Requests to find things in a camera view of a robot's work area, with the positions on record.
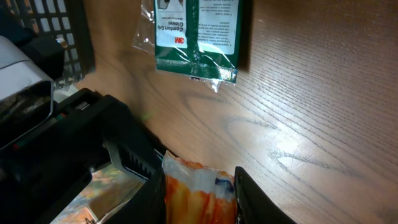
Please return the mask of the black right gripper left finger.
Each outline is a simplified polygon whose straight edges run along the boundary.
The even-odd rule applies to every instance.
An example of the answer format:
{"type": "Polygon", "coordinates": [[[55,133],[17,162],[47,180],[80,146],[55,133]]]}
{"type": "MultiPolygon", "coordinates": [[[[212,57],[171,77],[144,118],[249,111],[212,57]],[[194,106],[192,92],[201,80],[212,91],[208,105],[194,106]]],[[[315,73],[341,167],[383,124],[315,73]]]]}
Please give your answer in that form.
{"type": "Polygon", "coordinates": [[[105,224],[166,224],[165,193],[165,175],[158,169],[105,224]]]}

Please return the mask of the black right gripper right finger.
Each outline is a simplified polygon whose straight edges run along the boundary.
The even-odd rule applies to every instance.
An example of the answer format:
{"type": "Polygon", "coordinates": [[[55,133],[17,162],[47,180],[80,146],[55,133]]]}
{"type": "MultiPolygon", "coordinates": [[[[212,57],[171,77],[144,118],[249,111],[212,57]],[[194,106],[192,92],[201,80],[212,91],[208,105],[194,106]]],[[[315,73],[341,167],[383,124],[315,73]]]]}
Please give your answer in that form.
{"type": "Polygon", "coordinates": [[[242,168],[236,167],[234,187],[238,214],[236,223],[240,224],[295,224],[256,184],[242,168]]]}

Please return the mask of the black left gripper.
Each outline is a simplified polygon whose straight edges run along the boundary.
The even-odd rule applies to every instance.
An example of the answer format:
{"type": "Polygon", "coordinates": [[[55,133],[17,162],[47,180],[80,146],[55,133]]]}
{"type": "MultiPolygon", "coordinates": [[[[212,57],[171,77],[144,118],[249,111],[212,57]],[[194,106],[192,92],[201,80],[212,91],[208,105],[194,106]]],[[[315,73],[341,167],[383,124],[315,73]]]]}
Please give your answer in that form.
{"type": "Polygon", "coordinates": [[[162,145],[111,95],[82,89],[45,123],[1,148],[1,222],[50,223],[114,165],[145,184],[161,169],[162,145]]]}

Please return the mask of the orange tissue pack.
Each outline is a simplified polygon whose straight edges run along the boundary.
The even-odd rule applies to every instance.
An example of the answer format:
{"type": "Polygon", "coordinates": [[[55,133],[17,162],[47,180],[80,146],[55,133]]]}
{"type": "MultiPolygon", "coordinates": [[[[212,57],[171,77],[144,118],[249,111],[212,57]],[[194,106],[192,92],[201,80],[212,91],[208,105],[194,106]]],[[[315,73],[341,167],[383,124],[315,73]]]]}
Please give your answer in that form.
{"type": "Polygon", "coordinates": [[[232,175],[176,157],[170,151],[164,155],[162,170],[167,223],[236,222],[238,204],[232,175]]]}

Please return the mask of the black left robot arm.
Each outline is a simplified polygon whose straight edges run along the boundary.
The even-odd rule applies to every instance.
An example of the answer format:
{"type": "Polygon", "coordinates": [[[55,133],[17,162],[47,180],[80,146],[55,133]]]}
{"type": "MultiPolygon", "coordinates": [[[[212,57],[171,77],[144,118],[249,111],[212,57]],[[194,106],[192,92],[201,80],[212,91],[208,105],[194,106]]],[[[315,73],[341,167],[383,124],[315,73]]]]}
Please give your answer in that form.
{"type": "Polygon", "coordinates": [[[155,140],[129,108],[82,89],[61,102],[66,43],[1,9],[1,222],[50,223],[109,164],[144,181],[111,223],[164,223],[155,140]]]}

